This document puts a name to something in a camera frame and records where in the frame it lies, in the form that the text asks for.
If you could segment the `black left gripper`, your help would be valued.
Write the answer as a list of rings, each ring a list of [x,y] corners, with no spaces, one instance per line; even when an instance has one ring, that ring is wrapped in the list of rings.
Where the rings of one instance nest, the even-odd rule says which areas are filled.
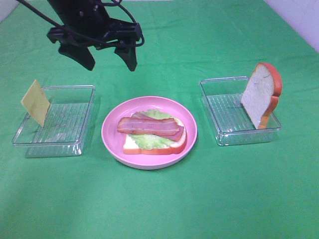
[[[92,71],[95,60],[88,46],[98,49],[116,47],[117,54],[130,71],[137,67],[136,44],[143,38],[137,22],[109,17],[100,0],[50,0],[63,26],[51,28],[47,36],[59,41],[58,52]]]

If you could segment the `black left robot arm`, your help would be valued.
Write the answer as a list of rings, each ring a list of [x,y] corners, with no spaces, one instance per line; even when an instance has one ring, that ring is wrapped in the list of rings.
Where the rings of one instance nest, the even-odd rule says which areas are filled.
[[[92,70],[95,60],[88,48],[113,47],[130,71],[136,69],[136,47],[144,39],[137,22],[111,18],[100,0],[51,0],[49,4],[63,22],[47,34],[52,43],[59,41],[61,55]]]

